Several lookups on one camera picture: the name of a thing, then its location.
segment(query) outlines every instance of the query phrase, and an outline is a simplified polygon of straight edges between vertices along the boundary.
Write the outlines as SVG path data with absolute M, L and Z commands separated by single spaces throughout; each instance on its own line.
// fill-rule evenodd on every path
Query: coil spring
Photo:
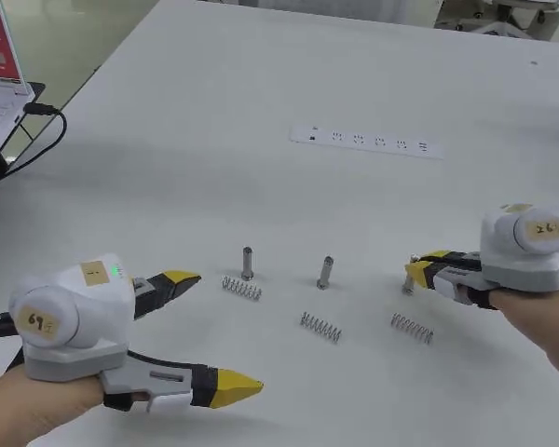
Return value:
M 308 312 L 304 312 L 300 318 L 300 325 L 310 329 L 314 333 L 325 337 L 327 340 L 337 344 L 339 338 L 342 336 L 342 331 L 337 329 L 334 325 L 329 322 L 318 319 Z
M 256 284 L 251 284 L 237 278 L 222 277 L 222 288 L 249 300 L 259 301 L 263 291 Z
M 393 314 L 391 318 L 391 327 L 409 333 L 417 340 L 430 345 L 432 341 L 433 331 L 432 329 L 425 328 L 424 326 L 412 321 L 409 318 L 406 318 L 404 315 L 401 314 Z

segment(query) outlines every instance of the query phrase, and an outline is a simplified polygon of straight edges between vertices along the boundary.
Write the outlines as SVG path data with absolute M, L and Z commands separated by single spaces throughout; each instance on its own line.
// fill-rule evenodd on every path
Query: human hand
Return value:
M 0 377 L 0 447 L 21 447 L 103 401 L 95 376 L 57 384 L 29 379 L 20 365 Z
M 559 291 L 536 295 L 501 289 L 491 291 L 489 301 L 559 371 Z

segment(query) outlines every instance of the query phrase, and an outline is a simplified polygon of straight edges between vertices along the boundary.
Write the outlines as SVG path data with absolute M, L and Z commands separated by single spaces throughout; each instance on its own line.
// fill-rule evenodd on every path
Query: cable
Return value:
M 2 182 L 4 179 L 10 177 L 11 175 L 16 174 L 17 172 L 26 168 L 27 166 L 31 165 L 34 161 L 36 161 L 36 159 L 38 159 L 39 157 L 43 156 L 45 153 L 47 153 L 48 151 L 50 151 L 51 149 L 56 147 L 62 141 L 62 139 L 64 138 L 64 135 L 66 134 L 66 130 L 68 129 L 68 122 L 66 121 L 66 116 L 64 116 L 64 114 L 60 110 L 58 110 L 56 107 L 53 107 L 51 105 L 45 105 L 45 104 L 39 104 L 39 103 L 36 103 L 36 102 L 31 102 L 31 103 L 26 104 L 23 110 L 25 111 L 25 113 L 27 115 L 57 115 L 57 116 L 59 116 L 62 120 L 62 130 L 61 130 L 60 135 L 58 136 L 58 138 L 52 144 L 48 145 L 47 147 L 45 147 L 44 149 L 39 151 L 37 154 L 35 154 L 30 159 L 28 159 L 24 163 L 20 164 L 19 166 L 17 166 L 15 169 L 11 169 L 3 177 L 0 178 L 0 182 Z
M 29 133 L 29 131 L 22 124 L 20 124 L 19 127 L 22 129 L 23 132 L 25 132 L 27 134 L 27 136 L 29 137 L 29 140 L 31 140 L 31 141 L 34 140 L 34 137 L 31 136 L 31 133 Z

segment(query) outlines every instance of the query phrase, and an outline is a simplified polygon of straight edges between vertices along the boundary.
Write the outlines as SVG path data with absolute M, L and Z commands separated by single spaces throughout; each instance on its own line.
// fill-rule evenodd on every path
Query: handwritten label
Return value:
M 549 221 L 529 221 L 525 223 L 525 233 L 528 240 L 559 239 L 559 219 Z
M 81 270 L 85 277 L 85 282 L 89 287 L 99 286 L 110 282 L 108 274 L 105 272 L 105 266 L 102 261 L 93 261 L 91 263 L 82 263 Z
M 53 340 L 60 328 L 60 322 L 46 312 L 24 305 L 17 316 L 17 328 L 35 333 L 46 340 Z

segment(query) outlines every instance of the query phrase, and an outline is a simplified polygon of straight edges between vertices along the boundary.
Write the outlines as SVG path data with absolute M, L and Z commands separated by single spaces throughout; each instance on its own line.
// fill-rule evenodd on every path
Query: metal peg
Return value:
M 245 247 L 242 250 L 242 275 L 240 275 L 245 281 L 250 281 L 254 277 L 252 272 L 252 248 Z
M 418 261 L 420 261 L 420 256 L 416 256 L 415 254 L 410 256 L 410 264 L 417 263 Z M 410 276 L 410 274 L 406 274 L 406 280 L 402 285 L 402 292 L 406 295 L 414 294 L 414 279 Z
M 323 262 L 323 268 L 320 271 L 320 278 L 317 279 L 317 287 L 324 291 L 329 287 L 329 276 L 332 273 L 332 267 L 334 266 L 334 258 L 327 256 Z

